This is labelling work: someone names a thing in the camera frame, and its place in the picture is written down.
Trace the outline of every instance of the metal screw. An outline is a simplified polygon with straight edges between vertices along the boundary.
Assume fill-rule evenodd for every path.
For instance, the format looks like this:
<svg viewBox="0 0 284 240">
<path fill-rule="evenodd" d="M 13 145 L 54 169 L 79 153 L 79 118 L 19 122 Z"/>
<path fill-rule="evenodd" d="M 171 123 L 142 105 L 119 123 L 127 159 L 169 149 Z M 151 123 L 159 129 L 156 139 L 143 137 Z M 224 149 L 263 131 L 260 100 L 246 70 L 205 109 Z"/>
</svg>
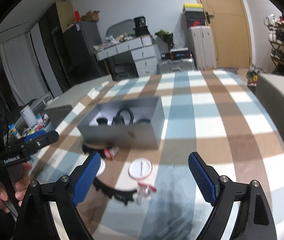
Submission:
<svg viewBox="0 0 284 240">
<path fill-rule="evenodd" d="M 252 184 L 254 187 L 258 187 L 260 183 L 257 180 L 252 180 Z"/>
<path fill-rule="evenodd" d="M 36 180 L 32 180 L 31 183 L 30 183 L 30 186 L 35 187 L 37 185 L 37 183 L 38 182 Z"/>
<path fill-rule="evenodd" d="M 223 182 L 228 182 L 229 181 L 229 178 L 227 177 L 227 176 L 221 176 L 220 177 L 220 179 L 221 179 L 221 181 L 223 181 Z"/>
<path fill-rule="evenodd" d="M 64 176 L 61 177 L 62 182 L 67 182 L 68 180 L 69 180 L 69 176 L 67 176 L 67 175 L 64 175 Z"/>
</svg>

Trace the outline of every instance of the white curtain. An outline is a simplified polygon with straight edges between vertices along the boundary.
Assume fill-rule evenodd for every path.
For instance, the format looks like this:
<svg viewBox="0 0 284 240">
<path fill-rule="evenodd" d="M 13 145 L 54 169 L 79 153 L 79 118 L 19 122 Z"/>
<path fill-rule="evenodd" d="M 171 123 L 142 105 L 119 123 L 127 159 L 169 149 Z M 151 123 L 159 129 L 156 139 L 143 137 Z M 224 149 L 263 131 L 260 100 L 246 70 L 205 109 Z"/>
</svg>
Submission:
<svg viewBox="0 0 284 240">
<path fill-rule="evenodd" d="M 5 74 L 19 106 L 48 93 L 29 33 L 1 43 L 0 52 Z"/>
</svg>

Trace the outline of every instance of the suitcase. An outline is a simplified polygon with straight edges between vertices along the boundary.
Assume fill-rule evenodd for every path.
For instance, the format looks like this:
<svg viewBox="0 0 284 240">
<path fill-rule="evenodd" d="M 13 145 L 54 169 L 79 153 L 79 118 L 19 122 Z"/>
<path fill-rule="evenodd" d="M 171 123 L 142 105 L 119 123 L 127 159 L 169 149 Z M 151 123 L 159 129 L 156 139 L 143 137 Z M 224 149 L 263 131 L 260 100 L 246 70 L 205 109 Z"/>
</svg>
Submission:
<svg viewBox="0 0 284 240">
<path fill-rule="evenodd" d="M 215 49 L 210 26 L 190 27 L 189 39 L 197 69 L 216 68 Z"/>
<path fill-rule="evenodd" d="M 163 60 L 157 64 L 159 74 L 170 72 L 182 72 L 187 70 L 196 70 L 194 60 L 192 58 L 183 58 L 179 60 Z"/>
</svg>

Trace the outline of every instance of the paper towel roll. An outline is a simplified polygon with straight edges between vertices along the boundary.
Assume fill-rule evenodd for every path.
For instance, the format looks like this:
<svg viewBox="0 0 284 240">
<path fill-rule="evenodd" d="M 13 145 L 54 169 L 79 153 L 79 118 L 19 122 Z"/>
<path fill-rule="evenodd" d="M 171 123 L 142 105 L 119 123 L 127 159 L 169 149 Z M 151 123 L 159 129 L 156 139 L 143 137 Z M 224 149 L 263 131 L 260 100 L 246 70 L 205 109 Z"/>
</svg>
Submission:
<svg viewBox="0 0 284 240">
<path fill-rule="evenodd" d="M 35 124 L 37 124 L 37 120 L 35 117 L 35 114 L 32 112 L 31 108 L 29 106 L 26 106 L 20 111 L 24 121 L 28 125 L 28 127 L 31 127 Z"/>
</svg>

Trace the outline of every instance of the human hand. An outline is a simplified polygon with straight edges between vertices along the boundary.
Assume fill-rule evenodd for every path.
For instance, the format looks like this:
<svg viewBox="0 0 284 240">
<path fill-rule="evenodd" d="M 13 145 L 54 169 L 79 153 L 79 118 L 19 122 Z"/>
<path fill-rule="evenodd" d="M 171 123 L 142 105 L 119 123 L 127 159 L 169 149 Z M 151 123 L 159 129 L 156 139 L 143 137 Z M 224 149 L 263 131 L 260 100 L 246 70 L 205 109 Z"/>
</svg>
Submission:
<svg viewBox="0 0 284 240">
<path fill-rule="evenodd" d="M 30 163 L 22 163 L 21 165 L 23 167 L 23 176 L 22 176 L 22 179 L 19 180 L 15 184 L 15 188 L 16 188 L 15 197 L 17 200 L 19 200 L 19 206 L 21 206 L 26 189 L 29 186 L 29 183 L 30 183 L 29 171 L 32 168 L 32 165 Z M 8 194 L 6 193 L 5 189 L 0 183 L 0 209 L 3 210 L 5 213 L 10 212 L 8 207 L 3 202 L 7 200 L 8 200 Z"/>
</svg>

